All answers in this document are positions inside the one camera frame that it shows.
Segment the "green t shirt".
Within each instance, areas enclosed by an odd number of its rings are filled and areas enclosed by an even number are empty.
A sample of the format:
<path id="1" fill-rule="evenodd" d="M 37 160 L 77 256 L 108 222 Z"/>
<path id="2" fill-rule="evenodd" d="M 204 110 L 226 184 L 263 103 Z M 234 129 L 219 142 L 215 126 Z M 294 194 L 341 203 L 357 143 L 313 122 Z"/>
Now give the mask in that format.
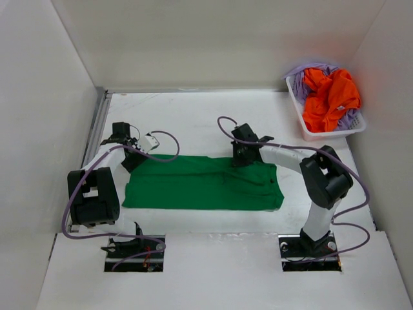
<path id="1" fill-rule="evenodd" d="M 276 211 L 284 196 L 277 167 L 253 162 L 235 167 L 231 158 L 178 156 L 146 160 L 130 175 L 123 207 L 202 211 Z"/>

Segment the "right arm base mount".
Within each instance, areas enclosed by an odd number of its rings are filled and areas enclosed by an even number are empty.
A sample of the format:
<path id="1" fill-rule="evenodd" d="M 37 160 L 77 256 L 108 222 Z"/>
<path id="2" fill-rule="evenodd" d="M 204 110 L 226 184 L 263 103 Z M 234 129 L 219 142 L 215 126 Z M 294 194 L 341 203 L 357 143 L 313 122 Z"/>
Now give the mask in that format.
<path id="1" fill-rule="evenodd" d="M 281 266 L 284 272 L 337 271 L 341 272 L 341 263 L 337 253 L 334 235 L 330 233 L 315 248 L 306 246 L 298 234 L 278 236 Z"/>

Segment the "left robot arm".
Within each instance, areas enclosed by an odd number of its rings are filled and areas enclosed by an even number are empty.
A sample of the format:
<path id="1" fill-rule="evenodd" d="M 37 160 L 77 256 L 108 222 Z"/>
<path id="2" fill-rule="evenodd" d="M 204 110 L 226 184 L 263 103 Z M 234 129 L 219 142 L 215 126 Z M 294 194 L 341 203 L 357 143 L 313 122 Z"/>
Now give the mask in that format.
<path id="1" fill-rule="evenodd" d="M 125 122 L 113 123 L 112 134 L 100 143 L 93 159 L 83 168 L 69 172 L 67 177 L 68 193 L 71 195 L 86 172 L 90 171 L 75 195 L 70 217 L 75 225 L 97 227 L 105 233 L 112 233 L 109 245 L 103 250 L 119 258 L 142 255 L 145 241 L 138 237 L 143 235 L 140 226 L 121 213 L 114 173 L 122 169 L 131 174 L 147 160 L 145 154 L 159 146 L 158 140 L 150 133 L 133 137 L 131 127 Z"/>

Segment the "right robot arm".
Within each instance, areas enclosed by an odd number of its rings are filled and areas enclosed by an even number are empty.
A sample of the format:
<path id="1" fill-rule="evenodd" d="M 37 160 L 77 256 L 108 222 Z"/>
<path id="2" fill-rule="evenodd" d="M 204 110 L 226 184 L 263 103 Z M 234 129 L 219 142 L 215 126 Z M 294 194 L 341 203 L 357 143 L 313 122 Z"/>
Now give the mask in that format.
<path id="1" fill-rule="evenodd" d="M 331 156 L 338 158 L 335 150 L 324 146 L 308 156 L 300 150 L 270 146 L 268 142 L 273 140 L 272 137 L 258 138 L 246 123 L 236 126 L 231 134 L 235 138 L 232 147 L 236 167 L 262 162 L 288 168 L 303 177 L 312 203 L 299 234 L 279 239 L 281 257 L 294 262 L 336 253 L 330 223 L 353 181 L 344 168 L 330 159 Z"/>

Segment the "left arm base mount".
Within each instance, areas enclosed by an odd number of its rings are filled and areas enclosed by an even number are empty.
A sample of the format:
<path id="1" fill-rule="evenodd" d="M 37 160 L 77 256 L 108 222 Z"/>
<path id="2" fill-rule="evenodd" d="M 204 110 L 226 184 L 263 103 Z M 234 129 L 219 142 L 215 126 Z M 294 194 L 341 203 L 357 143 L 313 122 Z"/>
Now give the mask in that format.
<path id="1" fill-rule="evenodd" d="M 165 236 L 150 236 L 150 240 L 137 238 L 128 242 L 115 242 L 110 238 L 108 245 L 101 248 L 105 252 L 104 272 L 162 272 L 165 252 L 160 242 L 165 243 Z"/>

